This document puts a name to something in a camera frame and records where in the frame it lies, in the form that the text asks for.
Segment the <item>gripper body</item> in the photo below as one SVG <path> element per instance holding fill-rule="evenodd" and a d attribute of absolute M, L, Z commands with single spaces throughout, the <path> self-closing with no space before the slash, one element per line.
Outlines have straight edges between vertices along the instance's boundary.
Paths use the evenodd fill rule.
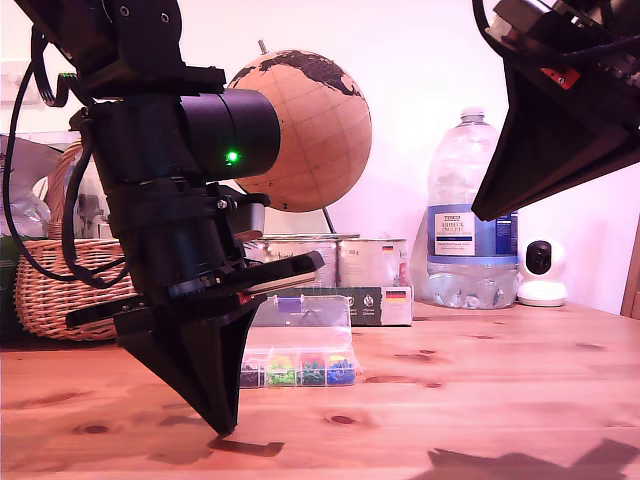
<path fill-rule="evenodd" d="M 324 266 L 317 251 L 260 263 L 245 257 L 243 242 L 231 227 L 178 235 L 167 248 L 143 241 L 124 249 L 135 296 L 73 310 L 66 315 L 69 328 L 91 328 L 118 315 L 170 306 L 195 307 L 204 301 L 223 300 L 239 293 L 254 295 L 305 283 Z"/>

